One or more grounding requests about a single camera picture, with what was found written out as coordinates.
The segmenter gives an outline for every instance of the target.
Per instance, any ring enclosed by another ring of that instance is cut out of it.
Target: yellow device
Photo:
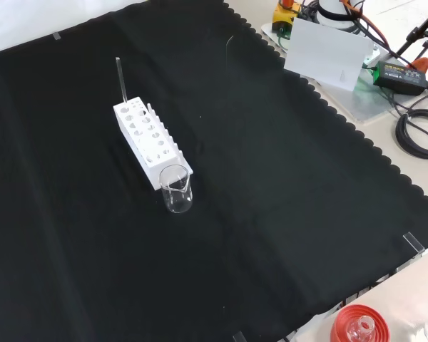
[[[281,0],[277,3],[276,9],[272,14],[272,31],[285,36],[291,32],[293,20],[298,16],[301,4],[291,1],[293,3],[287,7],[285,5],[286,1],[283,2],[284,4]]]

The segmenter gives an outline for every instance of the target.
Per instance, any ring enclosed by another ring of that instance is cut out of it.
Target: black cloth
[[[275,342],[428,247],[428,197],[220,1],[60,35],[0,52],[0,341]],[[116,56],[194,170],[185,214],[118,128]]]

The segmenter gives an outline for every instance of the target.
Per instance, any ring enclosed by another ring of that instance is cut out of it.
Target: white paper
[[[352,91],[372,48],[368,38],[295,19],[284,68]]]

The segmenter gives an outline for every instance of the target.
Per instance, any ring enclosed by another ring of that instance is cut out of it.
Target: power adapter
[[[372,84],[391,89],[398,94],[420,95],[423,90],[428,89],[423,72],[397,64],[378,62],[372,77]]]

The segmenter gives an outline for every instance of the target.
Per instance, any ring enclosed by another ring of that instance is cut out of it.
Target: red lid
[[[353,318],[360,318],[361,316],[369,316],[374,319],[376,332],[374,342],[390,341],[388,325],[383,317],[368,306],[355,304],[346,306],[338,313],[331,329],[331,342],[349,342],[346,334],[347,325]]]

